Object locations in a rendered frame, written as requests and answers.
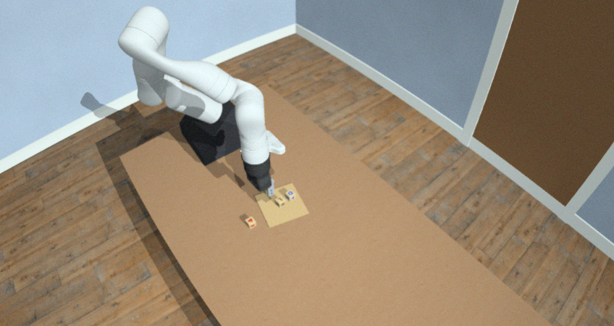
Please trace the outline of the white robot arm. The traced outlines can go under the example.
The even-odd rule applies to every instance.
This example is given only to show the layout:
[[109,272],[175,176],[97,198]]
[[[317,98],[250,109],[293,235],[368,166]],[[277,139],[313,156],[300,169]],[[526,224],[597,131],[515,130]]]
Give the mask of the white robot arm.
[[119,36],[119,47],[133,58],[139,101],[157,106],[165,100],[170,109],[209,124],[219,119],[222,104],[233,101],[242,147],[262,149],[267,142],[262,92],[210,62],[166,57],[168,34],[165,14],[145,6],[135,12]]

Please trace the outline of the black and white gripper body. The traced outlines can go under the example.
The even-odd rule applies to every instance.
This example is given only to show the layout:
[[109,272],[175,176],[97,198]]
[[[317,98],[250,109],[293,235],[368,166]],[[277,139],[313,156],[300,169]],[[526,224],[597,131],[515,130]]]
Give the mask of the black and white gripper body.
[[[266,131],[266,145],[259,150],[250,151],[241,145],[241,158],[244,161],[244,169],[247,179],[260,192],[272,186],[272,179],[269,174],[271,167],[270,152],[276,154],[285,153],[285,146],[270,132]],[[253,177],[255,176],[255,177]]]

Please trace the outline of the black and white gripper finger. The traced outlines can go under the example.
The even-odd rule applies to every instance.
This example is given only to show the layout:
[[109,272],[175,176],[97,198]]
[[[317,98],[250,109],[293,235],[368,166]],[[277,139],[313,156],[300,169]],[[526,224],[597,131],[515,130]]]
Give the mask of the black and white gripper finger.
[[267,195],[268,197],[270,197],[273,194],[274,194],[274,180],[272,179],[272,186],[267,189]]

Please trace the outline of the tan flat mat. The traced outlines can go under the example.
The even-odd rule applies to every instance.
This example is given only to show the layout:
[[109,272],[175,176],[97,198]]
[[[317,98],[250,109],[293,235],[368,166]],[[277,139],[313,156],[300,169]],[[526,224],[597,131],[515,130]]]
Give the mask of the tan flat mat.
[[[292,201],[288,201],[285,198],[285,193],[289,190],[295,193],[295,199]],[[282,208],[279,208],[275,204],[275,199],[279,196],[282,196],[286,201],[286,204]],[[270,197],[265,193],[260,193],[255,195],[255,198],[269,228],[309,214],[293,183],[275,188],[274,194]]]

